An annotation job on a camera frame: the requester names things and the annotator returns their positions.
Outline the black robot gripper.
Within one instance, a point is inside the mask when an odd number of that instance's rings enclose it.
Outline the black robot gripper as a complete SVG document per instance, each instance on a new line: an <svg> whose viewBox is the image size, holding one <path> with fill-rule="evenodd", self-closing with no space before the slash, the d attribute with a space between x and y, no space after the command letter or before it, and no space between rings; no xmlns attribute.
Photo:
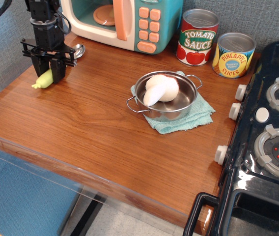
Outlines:
<svg viewBox="0 0 279 236"><path fill-rule="evenodd" d="M64 43L67 32L63 29L61 19L52 19L45 22L31 19L34 39L21 40L23 55L32 60L38 77L50 67L53 83L57 84L65 77L66 66L76 66L74 49Z"/></svg>

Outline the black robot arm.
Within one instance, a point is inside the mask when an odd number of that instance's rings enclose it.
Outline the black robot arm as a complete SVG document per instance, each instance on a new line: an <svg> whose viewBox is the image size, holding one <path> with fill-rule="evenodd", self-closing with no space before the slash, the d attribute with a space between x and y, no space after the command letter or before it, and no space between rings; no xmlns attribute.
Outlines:
<svg viewBox="0 0 279 236"><path fill-rule="evenodd" d="M22 39L23 55L31 58L37 76L49 69L53 83L65 77L67 66L76 66L75 50L64 43L71 23L59 11L58 0L27 0L34 39Z"/></svg>

